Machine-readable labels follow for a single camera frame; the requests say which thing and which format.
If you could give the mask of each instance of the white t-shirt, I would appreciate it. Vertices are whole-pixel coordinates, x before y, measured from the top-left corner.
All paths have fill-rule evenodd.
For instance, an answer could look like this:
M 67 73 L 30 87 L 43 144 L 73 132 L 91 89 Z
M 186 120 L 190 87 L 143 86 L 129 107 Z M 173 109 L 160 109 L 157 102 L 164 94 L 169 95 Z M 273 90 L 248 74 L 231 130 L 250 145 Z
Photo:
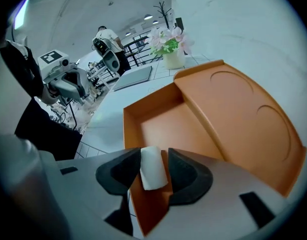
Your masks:
M 115 39 L 118 37 L 115 32 L 113 32 L 111 29 L 103 29 L 98 31 L 98 33 L 95 35 L 96 38 L 100 39 L 108 39 L 111 43 L 111 50 L 114 53 L 119 53 L 123 49 L 119 47 Z

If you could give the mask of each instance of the flower pot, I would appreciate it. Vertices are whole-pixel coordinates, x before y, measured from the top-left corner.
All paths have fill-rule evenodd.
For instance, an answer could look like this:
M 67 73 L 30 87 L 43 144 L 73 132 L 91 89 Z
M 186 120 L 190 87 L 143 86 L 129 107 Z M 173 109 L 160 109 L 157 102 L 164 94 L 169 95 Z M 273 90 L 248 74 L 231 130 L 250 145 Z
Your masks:
M 168 70 L 180 69 L 185 65 L 185 54 L 174 51 L 162 55 L 164 65 Z

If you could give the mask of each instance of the ceiling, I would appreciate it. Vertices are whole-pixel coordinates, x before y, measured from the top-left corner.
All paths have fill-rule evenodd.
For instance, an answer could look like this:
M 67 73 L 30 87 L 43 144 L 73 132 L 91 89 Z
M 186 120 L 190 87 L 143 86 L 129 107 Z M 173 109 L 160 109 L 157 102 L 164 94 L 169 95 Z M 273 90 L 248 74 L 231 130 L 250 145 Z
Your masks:
M 25 24 L 17 31 L 28 36 L 28 46 L 36 57 L 58 49 L 76 60 L 92 51 L 92 38 L 101 25 L 121 39 L 136 24 L 144 23 L 144 29 L 151 27 L 160 16 L 153 6 L 162 1 L 29 0 Z M 153 18 L 145 21 L 145 14 Z

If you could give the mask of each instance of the orange box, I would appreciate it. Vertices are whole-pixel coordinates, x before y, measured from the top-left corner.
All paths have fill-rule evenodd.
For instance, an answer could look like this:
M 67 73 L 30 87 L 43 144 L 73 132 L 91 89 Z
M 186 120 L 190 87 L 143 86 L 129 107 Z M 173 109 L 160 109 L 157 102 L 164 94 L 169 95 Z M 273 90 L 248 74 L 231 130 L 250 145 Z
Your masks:
M 177 72 L 173 83 L 123 110 L 124 146 L 158 146 L 168 172 L 168 148 L 238 165 L 287 196 L 306 148 L 287 115 L 256 82 L 217 60 Z M 140 175 L 131 199 L 144 235 L 168 211 L 168 185 L 145 191 Z

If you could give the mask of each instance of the man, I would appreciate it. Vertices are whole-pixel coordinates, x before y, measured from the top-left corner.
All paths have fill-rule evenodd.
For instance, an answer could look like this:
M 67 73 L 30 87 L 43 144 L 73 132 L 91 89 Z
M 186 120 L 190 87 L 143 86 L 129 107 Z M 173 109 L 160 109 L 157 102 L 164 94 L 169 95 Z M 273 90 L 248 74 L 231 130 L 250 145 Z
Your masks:
M 128 59 L 125 55 L 124 46 L 122 45 L 120 38 L 118 35 L 116 35 L 115 32 L 113 32 L 111 29 L 107 29 L 105 26 L 100 26 L 95 37 L 98 39 L 107 39 L 110 41 L 111 50 L 115 53 L 120 63 L 120 68 L 117 71 L 120 76 L 122 76 L 125 71 L 131 69 Z
M 9 70 L 31 96 L 22 114 L 15 135 L 31 141 L 38 150 L 48 151 L 56 160 L 74 159 L 82 135 L 52 121 L 49 114 L 35 101 L 38 97 L 47 105 L 58 100 L 57 92 L 44 85 L 39 66 L 31 50 L 0 37 L 0 53 Z

